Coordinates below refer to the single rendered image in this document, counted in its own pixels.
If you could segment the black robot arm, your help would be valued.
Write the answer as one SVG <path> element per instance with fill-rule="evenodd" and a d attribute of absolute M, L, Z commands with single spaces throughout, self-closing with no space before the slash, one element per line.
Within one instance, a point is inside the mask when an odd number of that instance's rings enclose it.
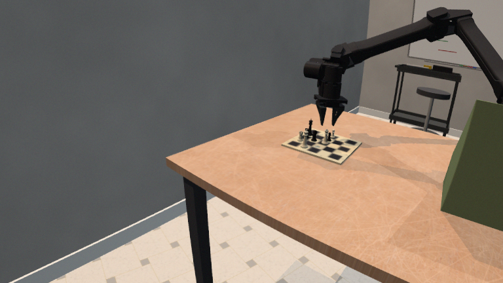
<path fill-rule="evenodd" d="M 489 80 L 497 97 L 496 102 L 503 105 L 503 59 L 476 26 L 472 15 L 471 10 L 445 7 L 429 10 L 426 17 L 415 23 L 363 41 L 336 45 L 331 49 L 330 58 L 311 58 L 305 63 L 304 76 L 318 80 L 318 93 L 322 97 L 324 80 L 336 85 L 341 82 L 346 69 L 370 57 L 422 39 L 434 42 L 456 34 Z"/>

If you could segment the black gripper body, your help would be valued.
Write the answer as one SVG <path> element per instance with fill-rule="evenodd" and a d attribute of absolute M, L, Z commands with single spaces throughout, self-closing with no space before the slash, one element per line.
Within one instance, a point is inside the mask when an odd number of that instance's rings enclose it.
<path fill-rule="evenodd" d="M 343 104 L 347 104 L 348 100 L 340 96 L 341 82 L 333 85 L 331 82 L 324 81 L 323 96 L 319 94 L 314 95 L 314 99 L 318 105 L 323 105 L 324 107 L 339 107 L 345 108 Z M 340 97 L 339 97 L 340 96 Z"/>

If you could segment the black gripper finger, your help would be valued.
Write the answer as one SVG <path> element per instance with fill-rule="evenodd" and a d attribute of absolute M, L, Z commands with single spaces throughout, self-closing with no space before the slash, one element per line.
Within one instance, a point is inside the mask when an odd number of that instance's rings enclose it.
<path fill-rule="evenodd" d="M 332 110 L 332 126 L 335 125 L 337 119 L 339 118 L 339 116 L 341 115 L 341 113 L 344 110 L 345 110 L 344 108 L 333 107 L 333 110 Z"/>
<path fill-rule="evenodd" d="M 327 108 L 324 107 L 323 105 L 318 105 L 317 103 L 316 103 L 316 107 L 317 107 L 319 115 L 320 115 L 320 124 L 323 126 Z"/>

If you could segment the chessboard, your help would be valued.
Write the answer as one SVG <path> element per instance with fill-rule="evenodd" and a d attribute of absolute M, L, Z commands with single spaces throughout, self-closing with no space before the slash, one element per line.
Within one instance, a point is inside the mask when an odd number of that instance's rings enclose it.
<path fill-rule="evenodd" d="M 324 145 L 322 141 L 324 140 L 325 132 L 312 128 L 312 133 L 313 130 L 317 131 L 317 141 L 311 141 L 312 136 L 309 136 L 307 138 L 308 148 L 304 149 L 301 147 L 303 141 L 297 141 L 299 135 L 282 143 L 281 146 L 341 165 L 362 144 L 360 141 L 334 134 L 335 138 L 331 138 L 329 144 Z"/>

